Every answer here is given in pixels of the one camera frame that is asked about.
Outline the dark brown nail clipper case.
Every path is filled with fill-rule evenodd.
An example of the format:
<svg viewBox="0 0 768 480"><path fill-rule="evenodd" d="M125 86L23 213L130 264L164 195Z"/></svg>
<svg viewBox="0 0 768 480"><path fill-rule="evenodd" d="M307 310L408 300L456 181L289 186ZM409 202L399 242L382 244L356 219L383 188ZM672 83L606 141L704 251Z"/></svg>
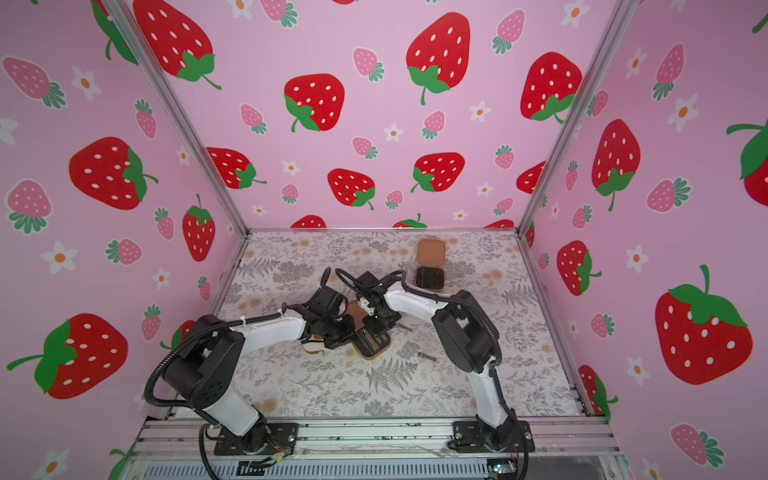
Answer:
<svg viewBox="0 0 768 480"><path fill-rule="evenodd" d="M442 240L421 240L417 246L416 285L430 291L442 291L445 285L445 273L442 269L445 261L446 244Z"/></svg>

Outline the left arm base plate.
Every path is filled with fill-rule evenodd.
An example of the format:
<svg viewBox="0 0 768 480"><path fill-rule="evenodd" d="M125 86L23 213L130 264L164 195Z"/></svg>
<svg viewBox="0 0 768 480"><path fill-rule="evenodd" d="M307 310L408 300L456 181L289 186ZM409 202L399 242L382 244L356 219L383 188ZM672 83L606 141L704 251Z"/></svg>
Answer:
<svg viewBox="0 0 768 480"><path fill-rule="evenodd" d="M214 447L214 454L216 456L267 456L291 453L297 441L298 430L298 423L257 423L244 436L237 436L226 427L222 427Z"/></svg>

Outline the cream nail clipper case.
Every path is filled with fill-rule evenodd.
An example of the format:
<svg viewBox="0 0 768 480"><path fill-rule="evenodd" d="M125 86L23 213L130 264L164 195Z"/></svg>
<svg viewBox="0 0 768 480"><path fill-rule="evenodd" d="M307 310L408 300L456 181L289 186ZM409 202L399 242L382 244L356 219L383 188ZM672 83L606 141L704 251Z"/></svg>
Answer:
<svg viewBox="0 0 768 480"><path fill-rule="evenodd" d="M307 354L322 354L326 352L325 342L322 339L310 339L309 341L301 344L302 349Z"/></svg>

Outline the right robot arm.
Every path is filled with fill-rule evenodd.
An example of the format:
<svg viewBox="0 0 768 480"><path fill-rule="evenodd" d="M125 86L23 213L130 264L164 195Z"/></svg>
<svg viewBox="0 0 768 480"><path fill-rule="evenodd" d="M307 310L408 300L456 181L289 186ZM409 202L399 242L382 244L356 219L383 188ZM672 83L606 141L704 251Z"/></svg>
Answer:
<svg viewBox="0 0 768 480"><path fill-rule="evenodd" d="M366 325L376 333L394 327L402 315L431 322L448 359L468 376L484 448L526 455L535 450L531 432L503 395L497 372L503 360L499 332L472 294L417 289L406 283L401 270L381 279L366 272L348 285L367 313Z"/></svg>

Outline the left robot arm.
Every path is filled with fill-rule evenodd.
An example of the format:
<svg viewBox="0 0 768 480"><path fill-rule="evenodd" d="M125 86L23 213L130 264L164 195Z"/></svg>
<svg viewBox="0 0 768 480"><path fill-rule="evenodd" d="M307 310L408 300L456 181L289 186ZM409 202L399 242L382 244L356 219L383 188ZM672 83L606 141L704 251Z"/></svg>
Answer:
<svg viewBox="0 0 768 480"><path fill-rule="evenodd" d="M300 304L283 304L275 313L222 321L204 315L150 374L144 397L157 407L185 407L232 435L236 446L260 454L271 444L266 418L232 385L243 356L284 342L321 340L330 347L354 333L341 293L319 287Z"/></svg>

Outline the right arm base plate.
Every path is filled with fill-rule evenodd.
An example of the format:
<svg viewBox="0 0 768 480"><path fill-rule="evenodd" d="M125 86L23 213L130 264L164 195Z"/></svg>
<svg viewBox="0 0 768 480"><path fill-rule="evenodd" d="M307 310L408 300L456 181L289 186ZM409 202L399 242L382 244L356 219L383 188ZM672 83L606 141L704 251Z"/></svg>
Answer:
<svg viewBox="0 0 768 480"><path fill-rule="evenodd" d="M535 443L528 422L505 421L491 427L479 418L456 421L453 435L447 442L450 450L459 453L533 453Z"/></svg>

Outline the light brown nail clipper case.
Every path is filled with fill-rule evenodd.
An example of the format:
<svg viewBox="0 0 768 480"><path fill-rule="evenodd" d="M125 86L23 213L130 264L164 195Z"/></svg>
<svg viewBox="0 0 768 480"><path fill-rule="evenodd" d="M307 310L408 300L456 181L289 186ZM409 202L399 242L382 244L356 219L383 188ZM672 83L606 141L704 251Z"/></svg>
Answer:
<svg viewBox="0 0 768 480"><path fill-rule="evenodd" d="M388 333L371 333L363 323L367 313L357 302L351 302L346 313L352 317L354 322L352 343L364 359L373 360L389 348L391 345L390 335Z"/></svg>

